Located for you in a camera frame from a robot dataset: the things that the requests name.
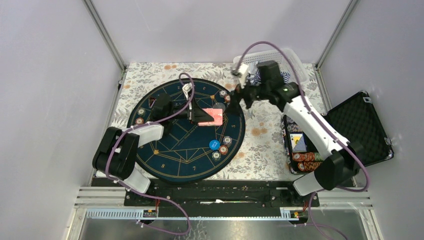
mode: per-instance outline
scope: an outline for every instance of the red wire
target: red wire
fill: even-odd
[[[156,205],[155,205],[155,208],[154,208],[156,210],[156,214],[158,214],[159,203],[161,203],[161,200],[156,199]]]
[[[306,208],[308,207],[308,202],[304,202],[304,205],[303,205],[303,209],[302,209],[302,213],[304,212],[304,211],[306,211]]]

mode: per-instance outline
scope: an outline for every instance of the black robotic arm joint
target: black robotic arm joint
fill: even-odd
[[[283,112],[286,103],[300,95],[299,86],[295,82],[284,83],[279,65],[276,61],[264,61],[257,64],[260,84],[252,86],[249,81],[244,88],[240,84],[230,93],[230,103],[225,113],[240,114],[240,101],[243,99],[246,109],[250,109],[254,101],[269,100],[272,105]]]
[[[364,147],[358,142],[349,143],[347,147],[361,159]],[[315,178],[325,190],[332,190],[344,181],[358,174],[360,167],[345,150],[332,151],[332,155],[314,171]]]
[[[98,149],[94,155],[92,166],[102,173],[106,171],[106,163],[112,148],[121,136],[122,130],[116,127],[108,127],[101,139]],[[119,146],[120,151],[114,152],[109,165],[109,173],[121,180],[128,178],[134,170],[136,163],[137,148],[140,136],[127,133]]]

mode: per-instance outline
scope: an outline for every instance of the blue poker chip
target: blue poker chip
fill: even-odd
[[[220,142],[218,140],[212,140],[209,142],[209,148],[212,150],[218,150],[220,148]]]

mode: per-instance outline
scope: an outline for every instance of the round game mat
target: round game mat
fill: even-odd
[[[223,86],[214,82],[193,78],[195,99],[202,109],[227,106],[220,91],[226,91]],[[144,122],[151,121],[149,99],[159,94],[167,93],[173,103],[185,104],[186,100],[182,85],[178,80],[164,83],[147,93],[132,110],[127,127],[136,124],[143,118]],[[210,177],[225,167],[237,154],[245,136],[245,116],[223,114],[221,126],[198,126],[188,119],[174,119],[170,134],[162,139],[153,141],[137,150],[136,162],[148,173],[169,183],[190,183]],[[219,159],[213,158],[215,150],[209,147],[212,140],[223,144],[224,137],[231,138],[231,144],[226,154]]]

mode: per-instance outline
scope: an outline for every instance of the white plastic basket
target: white plastic basket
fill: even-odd
[[[304,65],[302,64],[299,57],[296,53],[290,48],[283,48],[283,53],[287,56],[288,60],[293,64],[294,71],[296,71],[299,81],[305,82],[309,79],[309,76],[306,72]],[[238,63],[240,56],[236,56],[232,62]],[[265,61],[276,61],[279,65],[280,71],[285,71],[290,73],[290,82],[296,82],[295,73],[291,69],[289,63],[284,59],[284,57],[277,50],[268,50],[268,51],[259,51],[254,53],[248,53],[244,56],[243,63],[250,65],[251,63],[256,62],[265,62]]]

